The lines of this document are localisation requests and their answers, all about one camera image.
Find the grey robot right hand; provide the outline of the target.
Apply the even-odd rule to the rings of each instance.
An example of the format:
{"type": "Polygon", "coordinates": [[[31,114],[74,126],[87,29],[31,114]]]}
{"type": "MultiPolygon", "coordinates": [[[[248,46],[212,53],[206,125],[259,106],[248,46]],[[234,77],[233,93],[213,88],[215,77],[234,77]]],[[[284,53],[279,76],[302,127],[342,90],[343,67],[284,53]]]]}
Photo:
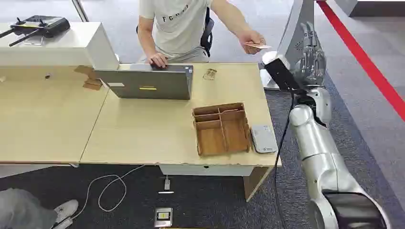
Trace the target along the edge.
{"type": "Polygon", "coordinates": [[[296,64],[295,77],[303,86],[323,87],[327,64],[325,53],[314,25],[309,21],[300,25],[303,31],[302,57],[296,64]]]}

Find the person's left hand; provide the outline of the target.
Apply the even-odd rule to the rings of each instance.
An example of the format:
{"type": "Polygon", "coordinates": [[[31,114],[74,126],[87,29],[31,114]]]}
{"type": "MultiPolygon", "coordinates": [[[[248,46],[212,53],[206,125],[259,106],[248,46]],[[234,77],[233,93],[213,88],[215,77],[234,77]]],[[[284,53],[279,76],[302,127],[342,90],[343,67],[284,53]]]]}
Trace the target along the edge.
{"type": "Polygon", "coordinates": [[[240,31],[236,36],[246,54],[254,55],[260,52],[259,48],[249,46],[248,44],[266,45],[265,38],[254,30],[240,31]]]}

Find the person's right hand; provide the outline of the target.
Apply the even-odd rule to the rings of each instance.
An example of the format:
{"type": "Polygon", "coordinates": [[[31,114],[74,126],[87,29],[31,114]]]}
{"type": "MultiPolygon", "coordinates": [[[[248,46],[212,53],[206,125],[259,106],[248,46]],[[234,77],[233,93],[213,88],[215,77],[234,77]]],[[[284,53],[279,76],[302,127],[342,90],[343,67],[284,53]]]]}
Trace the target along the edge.
{"type": "Polygon", "coordinates": [[[157,68],[166,68],[169,64],[168,57],[160,52],[147,55],[147,61],[150,65],[157,68]]]}

